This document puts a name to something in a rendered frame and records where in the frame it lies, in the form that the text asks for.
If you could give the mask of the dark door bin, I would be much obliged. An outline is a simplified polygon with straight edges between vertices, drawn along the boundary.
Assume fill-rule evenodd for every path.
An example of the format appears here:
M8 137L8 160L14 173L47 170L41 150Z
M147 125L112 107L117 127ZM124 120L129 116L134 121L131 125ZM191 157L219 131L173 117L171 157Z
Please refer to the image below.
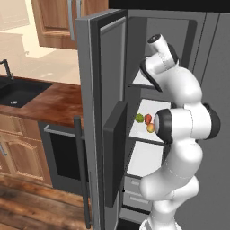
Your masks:
M124 174L127 104L117 102L103 127L105 206L112 208Z

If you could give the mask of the grey freezer door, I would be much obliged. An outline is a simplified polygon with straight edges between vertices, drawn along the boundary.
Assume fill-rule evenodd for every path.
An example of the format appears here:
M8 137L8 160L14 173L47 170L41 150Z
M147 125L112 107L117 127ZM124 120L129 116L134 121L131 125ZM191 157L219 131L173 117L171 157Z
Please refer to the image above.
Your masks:
M76 20L93 230L116 230L120 186L112 208L105 206L103 127L124 101L126 10L110 9Z

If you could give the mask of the white freezer rack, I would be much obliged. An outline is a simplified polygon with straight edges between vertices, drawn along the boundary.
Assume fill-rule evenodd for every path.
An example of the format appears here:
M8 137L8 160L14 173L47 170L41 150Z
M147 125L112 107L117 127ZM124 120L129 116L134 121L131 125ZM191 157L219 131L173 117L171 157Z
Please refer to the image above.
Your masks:
M128 87L140 87L140 88L146 88L146 89L153 89L160 92L160 89L157 88L154 84L152 84L141 72L141 70L138 70L135 75L132 76L128 83Z
M155 114L159 110L170 109L170 108L171 108L171 104L169 102L159 102L159 101L153 101L148 99L142 99L139 104L137 113L134 116L134 122L129 132L129 135L131 137L144 140L144 141L162 143L162 140L156 135L155 131L153 133L149 133L146 130L147 125L145 124L145 115L150 114L152 116L151 123L154 124ZM141 113L144 116L144 121L142 123L138 123L135 121L135 117L138 113Z
M136 142L127 174L144 177L161 167L164 147Z

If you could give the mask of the grey freezer drawer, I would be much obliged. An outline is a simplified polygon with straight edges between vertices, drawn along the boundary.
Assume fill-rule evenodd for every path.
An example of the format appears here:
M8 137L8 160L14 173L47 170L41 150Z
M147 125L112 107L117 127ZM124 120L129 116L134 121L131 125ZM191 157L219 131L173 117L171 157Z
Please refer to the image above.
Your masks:
M139 194L140 193L139 183L140 183L139 179L126 176L124 179L124 191Z
M123 204L129 207L142 209L145 211L150 211L152 207L152 202L141 199L139 196L135 196L129 193L123 194Z

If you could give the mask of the black sink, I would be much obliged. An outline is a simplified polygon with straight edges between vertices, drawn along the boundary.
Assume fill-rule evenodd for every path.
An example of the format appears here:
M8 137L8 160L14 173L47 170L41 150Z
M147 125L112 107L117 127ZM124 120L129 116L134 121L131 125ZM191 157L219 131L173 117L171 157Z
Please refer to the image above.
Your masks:
M51 85L52 83L0 77L0 105L21 108Z

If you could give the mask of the wooden base cupboard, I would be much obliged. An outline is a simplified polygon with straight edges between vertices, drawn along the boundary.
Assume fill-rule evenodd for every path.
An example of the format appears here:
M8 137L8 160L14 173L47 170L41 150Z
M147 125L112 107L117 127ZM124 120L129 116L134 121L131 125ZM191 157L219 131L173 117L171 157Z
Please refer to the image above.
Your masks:
M52 186L38 122L0 114L0 173Z

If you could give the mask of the grey fridge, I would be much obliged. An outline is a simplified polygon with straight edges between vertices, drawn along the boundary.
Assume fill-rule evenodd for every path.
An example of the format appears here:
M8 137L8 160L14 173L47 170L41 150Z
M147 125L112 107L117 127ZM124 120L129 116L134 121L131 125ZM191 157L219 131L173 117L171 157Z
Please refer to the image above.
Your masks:
M204 151L199 194L178 209L176 220L183 230L230 230L230 13L131 10L129 15L147 19L131 40L163 34L221 119L217 137L199 143Z

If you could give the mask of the black tap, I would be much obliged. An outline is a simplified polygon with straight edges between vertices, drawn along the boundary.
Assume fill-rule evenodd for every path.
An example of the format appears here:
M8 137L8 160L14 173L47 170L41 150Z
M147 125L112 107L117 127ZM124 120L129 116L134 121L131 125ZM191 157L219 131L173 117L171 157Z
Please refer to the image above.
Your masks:
M0 61L0 65L4 65L5 72L7 74L7 77L11 80L13 80L13 74L10 71L10 67L8 65L7 59L3 59Z

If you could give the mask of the black cabinet panel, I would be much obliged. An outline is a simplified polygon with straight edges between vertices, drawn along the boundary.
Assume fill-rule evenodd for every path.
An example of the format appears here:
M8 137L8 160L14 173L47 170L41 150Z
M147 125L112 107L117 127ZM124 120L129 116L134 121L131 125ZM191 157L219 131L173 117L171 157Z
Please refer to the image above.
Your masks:
M109 8L230 13L230 0L108 0Z

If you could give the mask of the wooden wall cupboard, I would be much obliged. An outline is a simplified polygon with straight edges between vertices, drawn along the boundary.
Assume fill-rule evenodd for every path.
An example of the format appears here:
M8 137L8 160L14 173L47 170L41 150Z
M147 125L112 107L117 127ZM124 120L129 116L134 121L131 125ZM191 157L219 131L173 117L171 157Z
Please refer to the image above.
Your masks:
M76 13L76 0L74 4L74 30ZM75 40L70 38L67 0L31 0L34 21L41 47L57 49L76 49ZM98 13L109 8L108 0L82 0L81 17Z

